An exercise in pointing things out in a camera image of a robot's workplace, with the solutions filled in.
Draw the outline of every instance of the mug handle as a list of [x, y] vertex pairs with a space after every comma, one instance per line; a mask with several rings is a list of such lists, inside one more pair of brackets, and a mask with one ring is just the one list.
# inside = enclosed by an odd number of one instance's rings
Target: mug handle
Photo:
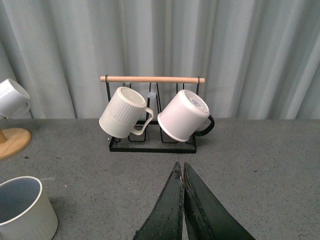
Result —
[[22, 114], [25, 114], [26, 112], [28, 112], [30, 110], [30, 102], [26, 101], [26, 109], [24, 110], [24, 112]]
[[141, 130], [137, 130], [137, 129], [132, 129], [131, 133], [135, 134], [135, 135], [141, 135], [144, 130], [146, 129], [147, 125], [151, 122], [151, 120], [154, 118], [154, 111], [152, 111], [150, 108], [146, 107], [144, 109], [147, 113], [149, 113], [151, 115], [151, 117], [148, 118], [147, 121], [145, 121], [143, 127]]
[[207, 135], [214, 128], [214, 126], [215, 126], [214, 118], [211, 115], [209, 115], [208, 119], [211, 121], [210, 125], [202, 131], [195, 131], [194, 135], [202, 137], [204, 135]]

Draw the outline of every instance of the wooden dowel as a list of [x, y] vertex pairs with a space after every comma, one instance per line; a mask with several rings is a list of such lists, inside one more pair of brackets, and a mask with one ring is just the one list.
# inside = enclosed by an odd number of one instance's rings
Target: wooden dowel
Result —
[[0, 144], [3, 144], [7, 141], [4, 133], [2, 132], [1, 128], [0, 128]]
[[[101, 82], [106, 81], [106, 76], [100, 77]], [[200, 84], [205, 83], [204, 78], [197, 77], [173, 77], [173, 76], [107, 76], [107, 81], [124, 83], [178, 83], [178, 84]]]

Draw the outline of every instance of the curtain fold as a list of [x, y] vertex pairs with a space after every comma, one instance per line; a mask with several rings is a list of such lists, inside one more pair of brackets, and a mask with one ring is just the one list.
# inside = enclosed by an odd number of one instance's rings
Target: curtain fold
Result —
[[319, 16], [318, 0], [0, 0], [0, 82], [31, 96], [13, 118], [99, 118], [108, 74], [203, 77], [215, 118], [320, 119]]

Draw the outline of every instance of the white mug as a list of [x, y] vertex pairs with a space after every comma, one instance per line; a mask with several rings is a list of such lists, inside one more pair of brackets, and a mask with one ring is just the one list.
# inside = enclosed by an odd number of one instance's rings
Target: white mug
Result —
[[8, 78], [0, 83], [0, 115], [9, 118], [19, 107], [25, 106], [23, 113], [30, 110], [30, 96], [27, 91], [14, 80]]
[[[210, 125], [196, 131], [206, 119]], [[215, 126], [207, 104], [195, 93], [189, 90], [180, 90], [165, 109], [159, 113], [160, 127], [173, 139], [179, 142], [188, 141], [189, 137], [204, 136]]]
[[21, 176], [0, 184], [0, 239], [50, 240], [58, 219], [39, 179]]
[[[141, 130], [134, 129], [144, 111], [151, 117]], [[154, 111], [147, 107], [144, 97], [135, 90], [122, 86], [115, 91], [99, 119], [99, 124], [107, 134], [121, 139], [128, 137], [130, 133], [141, 135], [153, 118]]]

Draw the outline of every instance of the table surface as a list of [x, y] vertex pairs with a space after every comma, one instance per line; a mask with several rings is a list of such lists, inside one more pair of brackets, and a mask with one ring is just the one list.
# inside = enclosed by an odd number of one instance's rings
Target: table surface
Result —
[[98, 119], [0, 120], [17, 127], [32, 140], [0, 161], [0, 183], [42, 181], [58, 217], [54, 240], [132, 239], [177, 161], [257, 240], [320, 236], [320, 120], [217, 119], [196, 154], [110, 152]]

